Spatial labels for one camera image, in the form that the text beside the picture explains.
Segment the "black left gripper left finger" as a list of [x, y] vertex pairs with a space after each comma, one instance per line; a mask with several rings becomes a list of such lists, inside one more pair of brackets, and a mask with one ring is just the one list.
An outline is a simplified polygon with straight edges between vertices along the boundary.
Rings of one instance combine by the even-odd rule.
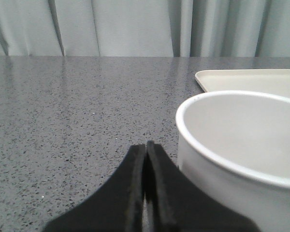
[[48, 222], [45, 232], [140, 232], [145, 145], [132, 145], [111, 177], [80, 205]]

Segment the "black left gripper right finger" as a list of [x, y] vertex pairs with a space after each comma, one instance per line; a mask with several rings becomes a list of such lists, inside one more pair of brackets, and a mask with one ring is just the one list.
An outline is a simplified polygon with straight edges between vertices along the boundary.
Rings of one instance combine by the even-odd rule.
[[258, 232], [249, 218], [225, 207], [197, 188], [171, 161], [163, 147], [146, 148], [145, 194], [149, 224], [155, 232]]

